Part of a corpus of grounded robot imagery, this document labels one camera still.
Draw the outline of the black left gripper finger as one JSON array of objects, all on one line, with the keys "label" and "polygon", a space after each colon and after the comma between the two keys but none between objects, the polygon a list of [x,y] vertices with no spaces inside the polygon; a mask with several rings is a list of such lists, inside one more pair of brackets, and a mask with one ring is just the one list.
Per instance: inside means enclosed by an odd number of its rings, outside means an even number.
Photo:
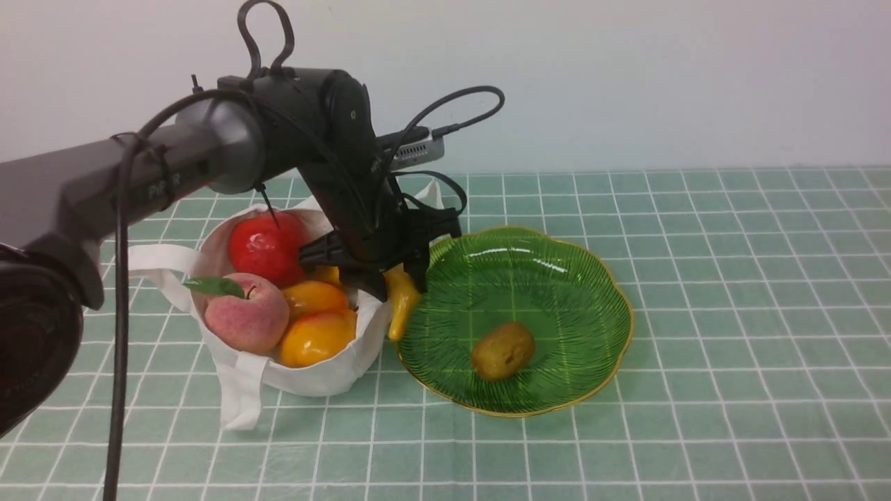
[{"label": "black left gripper finger", "polygon": [[430,264],[429,244],[412,244],[404,249],[404,272],[418,292],[427,291],[427,268]]}]

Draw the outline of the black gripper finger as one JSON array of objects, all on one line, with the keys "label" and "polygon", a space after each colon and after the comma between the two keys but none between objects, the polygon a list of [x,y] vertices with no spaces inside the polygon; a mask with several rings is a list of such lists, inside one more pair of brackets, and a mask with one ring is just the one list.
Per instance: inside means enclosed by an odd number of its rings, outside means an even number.
[{"label": "black gripper finger", "polygon": [[379,270],[352,270],[352,287],[369,294],[381,303],[386,303],[388,301],[387,281],[383,273]]}]

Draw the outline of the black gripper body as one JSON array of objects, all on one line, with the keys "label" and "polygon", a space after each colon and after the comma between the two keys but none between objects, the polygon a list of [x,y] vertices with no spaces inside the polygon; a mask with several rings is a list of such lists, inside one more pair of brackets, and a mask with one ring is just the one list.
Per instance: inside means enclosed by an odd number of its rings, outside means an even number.
[{"label": "black gripper body", "polygon": [[312,185],[322,213],[332,229],[299,249],[300,265],[376,269],[381,272],[404,266],[404,249],[412,244],[432,244],[439,237],[462,236],[459,216],[464,212],[464,188],[447,175],[429,170],[429,175],[454,191],[455,208],[437,208],[419,196],[403,193],[397,183],[399,172],[385,181],[378,196],[368,189],[355,200],[336,185]]}]

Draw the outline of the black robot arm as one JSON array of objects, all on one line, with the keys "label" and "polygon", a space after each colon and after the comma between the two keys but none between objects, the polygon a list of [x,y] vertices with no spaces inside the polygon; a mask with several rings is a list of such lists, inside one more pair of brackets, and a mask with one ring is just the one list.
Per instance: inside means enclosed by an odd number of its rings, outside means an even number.
[{"label": "black robot arm", "polygon": [[3,163],[2,434],[70,371],[83,310],[105,300],[102,242],[205,186],[244,193],[296,169],[332,225],[296,252],[302,265],[337,267],[377,299],[404,265],[425,291],[427,248],[461,235],[459,212],[401,193],[386,162],[426,132],[379,138],[353,76],[284,67],[195,88],[136,133]]}]

